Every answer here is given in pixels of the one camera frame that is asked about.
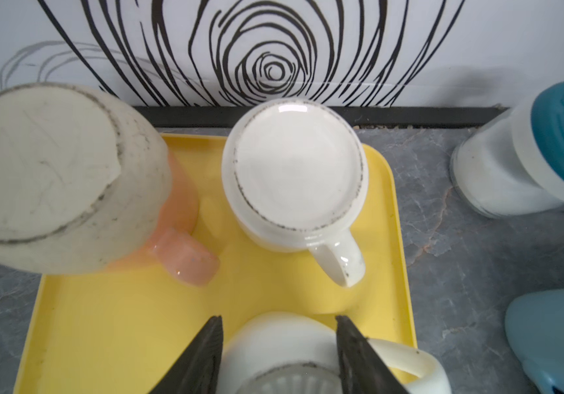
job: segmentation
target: dark trim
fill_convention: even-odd
[[[136,110],[155,127],[226,127],[231,128],[250,106],[137,106]],[[461,107],[431,108],[396,106],[334,106],[332,109],[351,125],[387,127],[428,127],[459,129],[481,126],[505,108]]]

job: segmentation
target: cup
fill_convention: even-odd
[[[84,274],[160,261],[203,285],[194,184],[151,124],[116,97],[37,83],[0,92],[0,264]]]
[[[222,179],[234,215],[258,245],[309,250],[340,286],[363,278],[365,262],[349,228],[365,202],[367,160],[338,114],[302,99],[254,107],[231,130]]]

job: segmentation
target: pink mug handle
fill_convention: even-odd
[[[219,259],[187,232],[167,228],[150,250],[183,283],[204,286],[214,277]]]

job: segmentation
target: gray marble countertop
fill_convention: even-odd
[[[444,365],[455,394],[537,393],[503,317],[517,296],[564,288],[564,213],[492,220],[472,212],[448,177],[452,149],[472,130],[357,131],[394,172],[420,349]],[[0,266],[0,393],[13,390],[38,286],[38,275]]]

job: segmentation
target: yellow tray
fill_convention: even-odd
[[[15,394],[146,394],[211,315],[223,316],[226,342],[263,312],[290,311],[333,328],[345,314],[364,335],[416,346],[394,177],[380,153],[365,146],[370,185],[352,226],[367,270],[343,289],[308,252],[269,252],[240,230],[221,184],[225,138],[163,137],[196,182],[194,237],[218,254],[220,271],[201,289],[160,265],[42,276]]]

